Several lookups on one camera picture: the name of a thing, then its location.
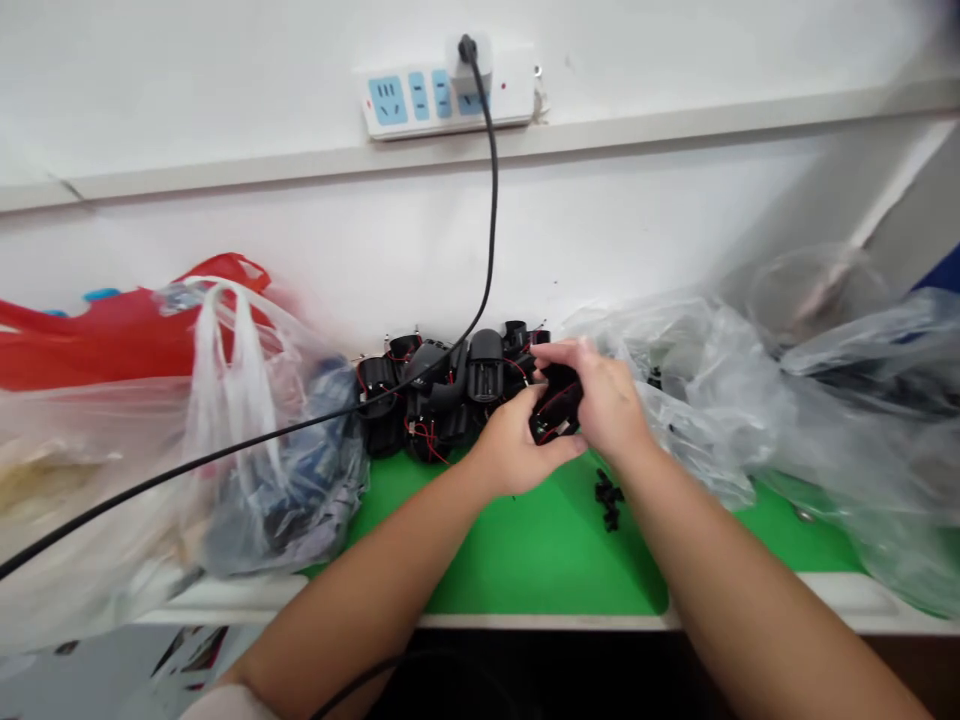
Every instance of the red bag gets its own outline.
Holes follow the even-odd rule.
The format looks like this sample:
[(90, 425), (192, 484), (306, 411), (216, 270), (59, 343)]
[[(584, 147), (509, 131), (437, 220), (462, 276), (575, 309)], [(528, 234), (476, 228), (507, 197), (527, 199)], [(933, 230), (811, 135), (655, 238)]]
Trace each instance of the red bag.
[[(177, 280), (215, 275), (256, 293), (270, 284), (262, 267), (239, 253), (217, 255)], [(153, 291), (97, 300), (79, 317), (56, 317), (0, 300), (0, 388), (46, 390), (193, 371), (193, 328), (200, 308), (164, 317)], [(232, 336), (224, 335), (231, 352)]]

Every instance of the plastic bag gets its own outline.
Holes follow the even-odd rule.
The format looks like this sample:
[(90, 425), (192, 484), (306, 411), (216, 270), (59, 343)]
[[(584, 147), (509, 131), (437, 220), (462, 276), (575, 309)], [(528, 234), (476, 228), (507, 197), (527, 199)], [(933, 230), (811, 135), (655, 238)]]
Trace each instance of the plastic bag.
[[(236, 283), (187, 283), (211, 280), (197, 321), (185, 458), (357, 401), (353, 368), (299, 320)], [(258, 324), (254, 309), (269, 324)], [(234, 331), (229, 361), (224, 324)], [(218, 576), (327, 561), (345, 542), (368, 475), (362, 428), (350, 413), (198, 469), (183, 532)]]
[[(9, 558), (81, 512), (177, 463), (189, 378), (0, 393), (0, 552)], [(0, 583), (0, 650), (106, 632), (198, 575), (177, 533), (181, 484), (83, 526)]]
[(563, 332), (630, 366), (657, 441), (725, 507), (754, 502), (746, 473), (769, 458), (791, 408), (746, 320), (713, 298), (674, 293), (581, 310)]
[(960, 616), (960, 297), (925, 289), (787, 351), (796, 412), (763, 473), (847, 527), (864, 566), (912, 604)]
[(761, 268), (747, 292), (750, 321), (774, 357), (893, 303), (866, 252), (820, 245), (781, 255)]

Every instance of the metal screw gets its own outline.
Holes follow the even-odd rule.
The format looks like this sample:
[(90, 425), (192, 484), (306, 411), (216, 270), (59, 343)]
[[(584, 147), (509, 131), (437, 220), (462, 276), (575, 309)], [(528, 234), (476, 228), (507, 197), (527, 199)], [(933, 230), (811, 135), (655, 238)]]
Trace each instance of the metal screw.
[(808, 513), (803, 508), (797, 507), (796, 505), (793, 506), (793, 512), (797, 516), (797, 518), (800, 520), (800, 522), (811, 523), (816, 520), (816, 518), (814, 518), (813, 515)]

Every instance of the green table surface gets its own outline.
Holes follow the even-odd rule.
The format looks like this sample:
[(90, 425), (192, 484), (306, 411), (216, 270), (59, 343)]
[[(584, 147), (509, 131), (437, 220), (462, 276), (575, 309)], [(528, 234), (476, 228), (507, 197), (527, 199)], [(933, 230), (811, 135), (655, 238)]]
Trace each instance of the green table surface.
[[(443, 614), (660, 615), (667, 586), (624, 508), (608, 533), (594, 500), (592, 453), (536, 490), (495, 501), (470, 531), (427, 612)], [(375, 461), (370, 490), (350, 528), (352, 544), (443, 468), (404, 453)], [(737, 517), (796, 572), (863, 572), (844, 532), (802, 522), (790, 504), (757, 484), (757, 504)], [(308, 568), (312, 576), (321, 566)]]

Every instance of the black cable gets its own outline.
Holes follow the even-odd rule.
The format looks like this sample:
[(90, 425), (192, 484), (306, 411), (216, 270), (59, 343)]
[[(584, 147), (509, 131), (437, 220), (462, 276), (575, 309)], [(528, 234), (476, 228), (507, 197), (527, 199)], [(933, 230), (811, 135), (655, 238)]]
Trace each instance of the black cable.
[(355, 677), (346, 687), (344, 687), (340, 692), (324, 703), (322, 708), (310, 716), (310, 720), (321, 720), (322, 718), (325, 718), (328, 714), (330, 714), (331, 710), (337, 707), (337, 705), (342, 703), (354, 692), (366, 685), (375, 677), (385, 673), (387, 670), (392, 670), (400, 665), (431, 657), (442, 657), (444, 659), (456, 660), (461, 664), (476, 670), (477, 674), (486, 680), (494, 688), (494, 690), (497, 691), (497, 695), (503, 699), (503, 702), (508, 709), (507, 717), (511, 718), (511, 720), (520, 720), (520, 709), (517, 707), (516, 701), (513, 699), (513, 696), (510, 694), (510, 692), (503, 686), (503, 683), (501, 683), (492, 672), (467, 655), (461, 655), (460, 653), (453, 652), (452, 650), (444, 650), (439, 648), (433, 650), (411, 650), (410, 652), (405, 652), (403, 655), (387, 658), (386, 660), (377, 663), (369, 670), (357, 675), (357, 677)]
[[(483, 118), (486, 121), (486, 125), (487, 125), (487, 135), (490, 137), (490, 158), (491, 158), (491, 166), (493, 169), (493, 206), (490, 211), (490, 262), (489, 262), (489, 265), (487, 266), (487, 288), (484, 291), (483, 302), (480, 305), (480, 312), (482, 313), (483, 307), (487, 303), (487, 294), (490, 291), (490, 279), (493, 275), (493, 237), (494, 237), (494, 227), (497, 221), (497, 176), (499, 174), (499, 168), (497, 163), (497, 141), (493, 133), (493, 119), (490, 117), (490, 105), (487, 102), (487, 94), (483, 91), (483, 78), (480, 76), (480, 68), (477, 65), (477, 56), (476, 56), (477, 46), (476, 46), (476, 43), (470, 38), (469, 35), (464, 35), (463, 38), (461, 38), (459, 51), (460, 51), (461, 59), (464, 62), (470, 64), (470, 67), (473, 70), (473, 79), (477, 83), (477, 92), (480, 94), (480, 105), (483, 107)], [(461, 337), (453, 346), (454, 348), (457, 345), (459, 345), (461, 342), (463, 342), (463, 339), (467, 336), (470, 330), (473, 329), (473, 326), (477, 324), (477, 320), (479, 319), (479, 317), (480, 317), (480, 313), (478, 313), (477, 317), (474, 318), (473, 322), (470, 324), (470, 328), (467, 330), (466, 333), (464, 333), (463, 337)], [(446, 355), (449, 355), (451, 352), (453, 352), (453, 348), (450, 348), (450, 350), (447, 351), (444, 357), (446, 357)], [(403, 663), (412, 662), (414, 660), (422, 660), (423, 658), (436, 657), (436, 656), (451, 658), (454, 660), (458, 660), (461, 663), (464, 663), (465, 665), (472, 666), (474, 670), (476, 670), (481, 676), (483, 676), (483, 678), (486, 679), (496, 689), (500, 697), (503, 698), (504, 702), (506, 703), (510, 711), (509, 717), (514, 718), (514, 720), (519, 720), (520, 711), (517, 708), (517, 705), (514, 702), (513, 697), (510, 695), (509, 692), (507, 692), (507, 689), (500, 683), (500, 681), (497, 680), (497, 678), (493, 674), (491, 674), (490, 671), (488, 671), (485, 667), (483, 667), (483, 665), (481, 665), (480, 663), (464, 655), (460, 655), (458, 653), (451, 652), (449, 650), (417, 650), (412, 652), (406, 652), (403, 655), (397, 655), (392, 658), (387, 658), (386, 660), (383, 660), (377, 663), (369, 670), (366, 670), (365, 672), (360, 673), (360, 675), (355, 677), (346, 687), (344, 687), (342, 690), (340, 690), (340, 692), (338, 692), (336, 695), (330, 698), (324, 704), (323, 707), (321, 707), (319, 710), (317, 710), (313, 714), (310, 720), (321, 720), (321, 718), (326, 717), (331, 710), (333, 710), (335, 707), (337, 707), (337, 705), (339, 705), (344, 700), (346, 700), (357, 689), (366, 685), (368, 682), (373, 680), (378, 675), (385, 673), (387, 670), (398, 667)]]
[[(496, 234), (497, 234), (497, 193), (499, 191), (500, 163), (499, 163), (499, 160), (497, 159), (497, 140), (493, 132), (493, 120), (490, 117), (490, 106), (487, 103), (486, 94), (483, 92), (483, 80), (480, 77), (480, 69), (477, 66), (477, 60), (474, 54), (475, 50), (476, 48), (475, 46), (473, 46), (470, 51), (469, 62), (473, 68), (473, 77), (477, 82), (478, 92), (480, 93), (480, 104), (483, 106), (483, 117), (487, 125), (487, 136), (490, 138), (490, 170), (493, 175), (493, 182), (491, 186), (492, 196), (490, 200), (490, 243), (489, 243), (489, 248), (487, 250), (487, 280), (483, 287), (483, 299), (480, 300), (480, 308), (477, 310), (477, 314), (474, 316), (473, 320), (470, 321), (470, 325), (467, 326), (467, 329), (463, 331), (463, 335), (460, 336), (460, 339), (457, 340), (453, 345), (451, 345), (446, 350), (446, 352), (444, 352), (440, 357), (438, 357), (433, 363), (425, 367), (420, 372), (419, 375), (411, 377), (408, 380), (404, 380), (399, 385), (392, 388), (394, 392), (398, 390), (402, 390), (405, 387), (409, 387), (411, 384), (413, 384), (414, 382), (416, 382), (417, 380), (425, 376), (435, 367), (440, 365), (440, 363), (442, 363), (444, 360), (450, 357), (451, 353), (453, 353), (454, 350), (456, 350), (460, 345), (463, 344), (463, 341), (467, 339), (470, 333), (473, 332), (473, 329), (477, 326), (477, 323), (480, 322), (480, 316), (483, 315), (483, 311), (487, 307), (487, 299), (490, 297), (490, 284), (493, 282), (493, 250), (494, 250)], [(191, 470), (196, 470), (198, 467), (202, 465), (206, 465), (207, 463), (214, 462), (216, 460), (219, 460), (220, 458), (226, 457), (227, 455), (231, 455), (240, 450), (246, 450), (249, 447), (253, 447), (254, 445), (258, 445), (262, 442), (266, 442), (267, 440), (273, 440), (274, 438), (282, 437), (283, 435), (286, 435), (288, 433), (296, 432), (297, 430), (303, 430), (304, 428), (308, 428), (311, 425), (317, 425), (319, 423), (326, 422), (327, 420), (333, 420), (334, 418), (338, 418), (343, 415), (356, 412), (357, 410), (373, 405), (374, 403), (388, 400), (390, 399), (390, 397), (391, 396), (389, 394), (380, 395), (376, 398), (372, 398), (358, 405), (354, 405), (353, 407), (344, 408), (343, 410), (338, 410), (337, 412), (332, 412), (326, 415), (321, 415), (320, 417), (311, 418), (310, 420), (304, 420), (303, 422), (299, 422), (296, 425), (291, 425), (290, 427), (281, 428), (280, 430), (274, 430), (273, 432), (267, 433), (265, 435), (260, 435), (259, 437), (251, 438), (250, 440), (244, 440), (243, 442), (239, 442), (236, 445), (231, 445), (230, 447), (223, 448), (222, 450), (217, 450), (216, 452), (210, 453), (209, 455), (205, 455), (201, 458), (197, 458), (196, 460), (191, 460), (190, 462), (184, 463), (179, 467), (175, 467), (171, 470), (167, 470), (166, 472), (160, 473), (156, 477), (151, 478), (150, 480), (146, 480), (140, 483), (139, 485), (136, 485), (130, 488), (129, 490), (125, 490), (119, 495), (114, 495), (109, 500), (105, 500), (99, 505), (90, 508), (89, 510), (82, 513), (81, 515), (78, 515), (77, 517), (73, 518), (69, 522), (64, 523), (53, 532), (40, 538), (32, 545), (29, 545), (28, 547), (18, 552), (12, 558), (10, 558), (6, 562), (4, 562), (2, 565), (0, 565), (0, 580), (3, 580), (8, 575), (10, 575), (10, 573), (16, 571), (22, 565), (25, 565), (26, 563), (30, 562), (37, 555), (42, 553), (44, 550), (49, 548), (54, 543), (65, 538), (74, 530), (77, 530), (83, 527), (91, 520), (94, 520), (100, 517), (101, 515), (103, 515), (103, 513), (107, 512), (108, 510), (112, 510), (117, 505), (120, 505), (121, 503), (124, 503), (127, 500), (136, 497), (140, 493), (146, 492), (147, 490), (151, 490), (152, 488), (155, 488), (158, 485), (161, 485), (167, 482), (167, 480), (172, 480), (173, 478), (183, 475), (184, 473), (188, 473)]]

